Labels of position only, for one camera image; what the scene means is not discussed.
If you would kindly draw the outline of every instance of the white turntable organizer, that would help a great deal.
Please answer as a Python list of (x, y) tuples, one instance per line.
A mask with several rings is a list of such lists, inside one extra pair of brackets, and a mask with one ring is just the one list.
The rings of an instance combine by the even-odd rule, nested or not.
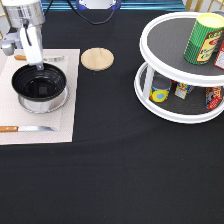
[[(160, 16), (147, 24), (140, 39), (140, 51), (145, 63), (135, 77), (135, 92), (141, 103), (154, 114), (178, 123), (201, 123), (211, 120), (224, 110), (224, 102), (214, 110), (206, 108), (205, 87), (224, 85), (224, 71), (214, 66), (216, 55), (207, 64), (192, 65), (184, 57), (184, 50), (199, 13), (177, 12)], [(186, 99), (170, 90), (162, 103), (149, 100), (154, 71), (195, 86)]]

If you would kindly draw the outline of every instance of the black pot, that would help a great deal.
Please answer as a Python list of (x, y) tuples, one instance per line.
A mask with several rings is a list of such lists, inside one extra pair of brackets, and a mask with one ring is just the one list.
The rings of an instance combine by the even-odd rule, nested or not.
[(44, 63), (44, 70), (25, 65), (12, 77), (14, 90), (27, 100), (45, 102), (62, 93), (66, 86), (65, 74), (56, 66)]

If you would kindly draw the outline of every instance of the knife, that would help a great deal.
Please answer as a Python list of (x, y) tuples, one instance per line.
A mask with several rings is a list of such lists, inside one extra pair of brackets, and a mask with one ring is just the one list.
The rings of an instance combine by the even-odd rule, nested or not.
[(54, 131), (45, 126), (0, 126), (0, 132), (18, 132), (18, 131)]
[[(26, 61), (26, 56), (24, 56), (24, 55), (15, 55), (14, 58), (15, 58), (16, 60)], [(43, 61), (48, 61), (48, 62), (58, 62), (58, 61), (62, 61), (63, 59), (64, 59), (64, 56), (47, 57), (47, 58), (43, 58)]]

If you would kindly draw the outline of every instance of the can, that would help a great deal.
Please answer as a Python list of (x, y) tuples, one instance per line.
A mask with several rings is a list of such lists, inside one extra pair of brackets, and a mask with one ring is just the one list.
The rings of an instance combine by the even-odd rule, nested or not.
[(149, 99), (153, 102), (165, 101), (168, 97), (171, 84), (170, 79), (155, 71)]
[(197, 17), (184, 58), (196, 65), (205, 64), (210, 59), (222, 35), (224, 18), (215, 13), (203, 13)]

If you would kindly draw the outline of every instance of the green can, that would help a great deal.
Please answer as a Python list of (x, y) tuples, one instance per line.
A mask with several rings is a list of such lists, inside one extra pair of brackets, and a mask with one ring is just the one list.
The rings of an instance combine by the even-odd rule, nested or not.
[(196, 65), (209, 61), (224, 29), (224, 18), (215, 13), (203, 13), (197, 17), (184, 58)]

